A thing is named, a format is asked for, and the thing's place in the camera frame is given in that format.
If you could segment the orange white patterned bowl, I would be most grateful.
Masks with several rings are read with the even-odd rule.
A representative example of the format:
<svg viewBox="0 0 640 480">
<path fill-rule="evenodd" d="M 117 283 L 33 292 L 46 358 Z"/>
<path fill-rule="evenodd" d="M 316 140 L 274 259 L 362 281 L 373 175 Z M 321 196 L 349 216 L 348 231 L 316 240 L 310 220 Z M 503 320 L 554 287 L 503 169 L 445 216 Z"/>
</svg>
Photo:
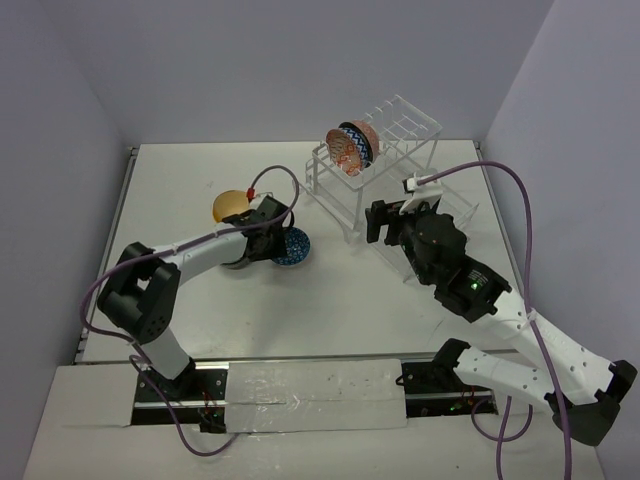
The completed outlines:
<svg viewBox="0 0 640 480">
<path fill-rule="evenodd" d="M 356 142 L 344 131 L 331 129 L 325 137 L 330 160 L 347 176 L 356 177 L 362 173 L 362 158 Z"/>
</svg>

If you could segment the blue triangle patterned bowl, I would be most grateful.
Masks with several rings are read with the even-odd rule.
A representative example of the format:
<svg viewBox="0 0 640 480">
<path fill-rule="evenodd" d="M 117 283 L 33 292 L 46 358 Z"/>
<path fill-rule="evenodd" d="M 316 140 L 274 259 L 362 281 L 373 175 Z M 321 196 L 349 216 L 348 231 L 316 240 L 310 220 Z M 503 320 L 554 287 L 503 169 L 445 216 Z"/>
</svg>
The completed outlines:
<svg viewBox="0 0 640 480">
<path fill-rule="evenodd" d="M 272 262 L 280 266 L 294 266 L 302 263 L 311 250 L 309 236 L 297 227 L 290 227 L 285 230 L 284 239 L 286 254 L 273 258 Z"/>
</svg>

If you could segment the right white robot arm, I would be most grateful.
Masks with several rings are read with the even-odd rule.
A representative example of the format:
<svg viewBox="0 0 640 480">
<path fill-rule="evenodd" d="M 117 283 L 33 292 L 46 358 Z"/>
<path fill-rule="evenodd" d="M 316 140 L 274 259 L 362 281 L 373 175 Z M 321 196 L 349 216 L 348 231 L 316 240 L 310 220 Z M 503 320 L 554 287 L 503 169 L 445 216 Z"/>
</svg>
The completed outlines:
<svg viewBox="0 0 640 480">
<path fill-rule="evenodd" d="M 544 317 L 529 320 L 524 300 L 508 281 L 466 253 L 466 235 L 451 215 L 421 203 L 411 213 L 401 203 L 375 201 L 365 211 L 366 239 L 385 229 L 385 244 L 403 251 L 420 284 L 434 289 L 449 312 L 507 342 L 529 365 L 447 340 L 436 353 L 425 382 L 446 391 L 462 384 L 499 390 L 551 415 L 573 440 L 599 445 L 613 426 L 637 375 L 625 360 L 610 361 L 571 339 Z"/>
</svg>

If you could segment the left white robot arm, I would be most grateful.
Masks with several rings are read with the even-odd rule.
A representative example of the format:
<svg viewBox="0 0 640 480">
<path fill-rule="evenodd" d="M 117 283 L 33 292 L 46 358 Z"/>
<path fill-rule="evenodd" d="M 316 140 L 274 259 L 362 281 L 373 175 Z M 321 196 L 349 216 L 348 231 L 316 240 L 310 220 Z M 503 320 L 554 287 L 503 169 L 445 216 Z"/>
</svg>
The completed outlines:
<svg viewBox="0 0 640 480">
<path fill-rule="evenodd" d="M 226 217 L 203 240 L 169 248 L 165 257 L 140 242 L 123 251 L 97 307 L 130 335 L 154 380 L 172 398 L 188 396 L 198 383 L 195 361 L 170 328 L 179 287 L 219 266 L 242 268 L 285 256 L 288 214 L 285 204 L 266 196 L 256 208 Z"/>
</svg>

